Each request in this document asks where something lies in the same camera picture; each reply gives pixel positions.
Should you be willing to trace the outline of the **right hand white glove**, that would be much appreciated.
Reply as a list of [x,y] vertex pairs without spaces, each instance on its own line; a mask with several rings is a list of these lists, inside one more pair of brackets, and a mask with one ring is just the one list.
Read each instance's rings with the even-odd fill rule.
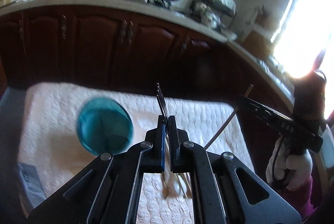
[[288,191],[296,191],[301,188],[311,177],[312,157],[308,150],[303,155],[295,155],[286,149],[283,137],[279,137],[275,143],[272,155],[266,168],[266,180],[269,185],[274,181],[283,180],[285,172],[292,174],[288,183],[285,183]]

